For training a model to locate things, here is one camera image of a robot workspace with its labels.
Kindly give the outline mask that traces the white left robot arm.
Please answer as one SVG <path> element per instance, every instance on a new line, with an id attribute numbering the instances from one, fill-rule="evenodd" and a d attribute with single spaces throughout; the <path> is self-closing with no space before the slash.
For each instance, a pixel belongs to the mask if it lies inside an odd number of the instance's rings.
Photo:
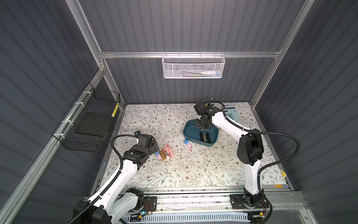
<path id="1" fill-rule="evenodd" d="M 144 193 L 136 188 L 127 190 L 119 200 L 116 198 L 149 156 L 159 151 L 159 147 L 155 138 L 150 135 L 123 136 L 134 137 L 137 143 L 121 156 L 114 146 L 116 138 L 121 135 L 112 138 L 111 147 L 119 157 L 120 165 L 100 190 L 88 200 L 76 204 L 70 224 L 115 224 L 127 212 L 142 209 Z"/>

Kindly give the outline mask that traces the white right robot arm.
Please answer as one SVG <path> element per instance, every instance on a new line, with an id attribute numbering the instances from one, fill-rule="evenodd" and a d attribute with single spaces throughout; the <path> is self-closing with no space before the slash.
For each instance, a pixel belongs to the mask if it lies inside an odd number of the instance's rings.
<path id="1" fill-rule="evenodd" d="M 248 208 L 254 208 L 263 199 L 258 174 L 264 153 L 261 135 L 257 129 L 247 129 L 227 116 L 227 107 L 223 103 L 220 103 L 222 108 L 216 107 L 214 103 L 218 101 L 211 100 L 195 104 L 194 109 L 199 115 L 196 126 L 198 129 L 219 127 L 238 142 L 237 157 L 244 164 L 245 171 L 243 199 Z"/>

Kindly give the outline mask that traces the black mascara tube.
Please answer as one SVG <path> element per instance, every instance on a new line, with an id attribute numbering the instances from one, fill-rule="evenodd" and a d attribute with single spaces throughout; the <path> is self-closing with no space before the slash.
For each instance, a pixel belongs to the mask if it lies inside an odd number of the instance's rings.
<path id="1" fill-rule="evenodd" d="M 205 133 L 205 135 L 206 135 L 206 142 L 211 144 L 211 139 L 210 139 L 209 133 Z"/>

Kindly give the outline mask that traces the pink lip gloss tube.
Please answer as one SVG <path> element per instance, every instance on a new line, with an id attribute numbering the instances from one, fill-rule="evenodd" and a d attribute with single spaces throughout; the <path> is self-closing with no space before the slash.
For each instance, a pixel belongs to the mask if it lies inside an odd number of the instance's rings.
<path id="1" fill-rule="evenodd" d="M 168 144 L 165 144 L 166 152 L 169 155 L 170 158 L 174 156 L 171 147 Z"/>

